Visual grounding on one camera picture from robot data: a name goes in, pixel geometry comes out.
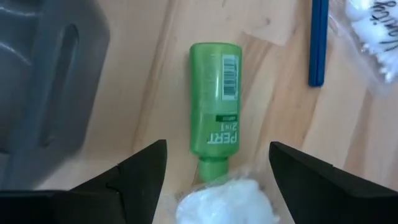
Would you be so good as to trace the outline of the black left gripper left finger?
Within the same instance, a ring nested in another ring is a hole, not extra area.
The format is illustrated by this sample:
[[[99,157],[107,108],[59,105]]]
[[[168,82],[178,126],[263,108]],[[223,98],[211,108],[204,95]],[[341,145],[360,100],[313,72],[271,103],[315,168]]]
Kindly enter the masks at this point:
[[[70,190],[3,190],[1,224],[152,223],[166,165],[159,139]]]

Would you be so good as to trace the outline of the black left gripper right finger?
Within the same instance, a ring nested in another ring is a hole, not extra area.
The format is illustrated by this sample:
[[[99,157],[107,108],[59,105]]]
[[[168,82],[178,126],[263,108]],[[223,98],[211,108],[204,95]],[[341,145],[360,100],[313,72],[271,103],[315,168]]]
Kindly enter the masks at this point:
[[[278,141],[269,162],[295,223],[397,223],[395,190]]]

